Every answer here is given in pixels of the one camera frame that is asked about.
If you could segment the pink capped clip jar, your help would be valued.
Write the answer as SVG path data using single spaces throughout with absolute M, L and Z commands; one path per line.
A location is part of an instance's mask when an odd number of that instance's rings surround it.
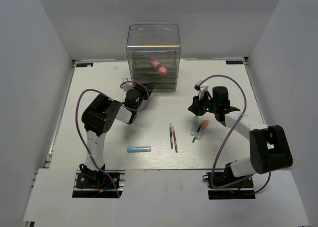
M 161 75 L 167 75 L 167 69 L 164 67 L 155 57 L 149 59 L 149 64 L 154 68 L 156 72 L 159 72 Z

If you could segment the clear plastic drawer organizer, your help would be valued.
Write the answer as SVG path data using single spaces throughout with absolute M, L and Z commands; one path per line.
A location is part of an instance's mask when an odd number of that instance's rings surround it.
M 155 82 L 157 90 L 176 90 L 181 56 L 179 27 L 168 22 L 140 22 L 129 26 L 126 54 L 132 81 Z M 167 69 L 156 72 L 149 64 L 155 57 Z

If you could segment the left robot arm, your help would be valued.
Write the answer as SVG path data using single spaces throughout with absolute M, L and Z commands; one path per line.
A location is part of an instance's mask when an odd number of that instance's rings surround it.
M 80 165 L 81 172 L 88 177 L 88 181 L 95 187 L 105 181 L 104 141 L 106 133 L 115 120 L 131 125 L 137 118 L 137 113 L 148 105 L 155 83 L 138 83 L 123 81 L 120 87 L 125 90 L 124 102 L 111 99 L 99 93 L 92 103 L 85 109 L 81 121 L 84 124 L 87 140 L 86 160 Z

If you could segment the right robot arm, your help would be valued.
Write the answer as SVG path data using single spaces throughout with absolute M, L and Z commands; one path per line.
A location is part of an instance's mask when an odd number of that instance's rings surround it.
M 249 157 L 226 164 L 221 185 L 214 183 L 215 170 L 211 171 L 211 188 L 235 187 L 254 174 L 270 173 L 293 165 L 290 147 L 281 126 L 258 123 L 238 108 L 231 106 L 228 89 L 224 86 L 216 86 L 212 92 L 209 92 L 207 87 L 199 85 L 194 88 L 198 95 L 193 97 L 188 110 L 196 116 L 212 113 L 219 123 L 229 128 L 222 147 L 233 131 L 249 141 Z

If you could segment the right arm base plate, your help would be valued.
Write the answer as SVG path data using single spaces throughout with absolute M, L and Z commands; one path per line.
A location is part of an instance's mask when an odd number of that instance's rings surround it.
M 254 193 L 254 184 L 253 180 L 250 177 L 249 179 L 237 183 L 235 185 L 215 189 L 210 184 L 211 181 L 211 172 L 207 172 L 205 175 L 202 176 L 202 180 L 207 182 L 208 184 L 208 198 L 209 200 L 248 200 L 248 199 L 255 199 Z M 214 185 L 215 186 L 222 186 L 226 185 L 230 182 L 239 180 L 239 178 L 235 178 L 230 180 L 226 177 L 223 171 L 217 171 L 214 173 Z

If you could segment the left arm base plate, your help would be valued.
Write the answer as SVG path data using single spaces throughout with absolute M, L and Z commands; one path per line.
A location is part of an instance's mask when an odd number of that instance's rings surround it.
M 115 182 L 118 193 L 121 196 L 124 190 L 125 172 L 111 171 L 108 174 L 112 177 L 113 181 Z M 119 198 L 112 182 L 107 176 L 95 182 L 91 178 L 82 174 L 79 170 L 77 171 L 77 174 L 76 174 L 72 197 L 73 198 L 99 198 L 99 199 Z

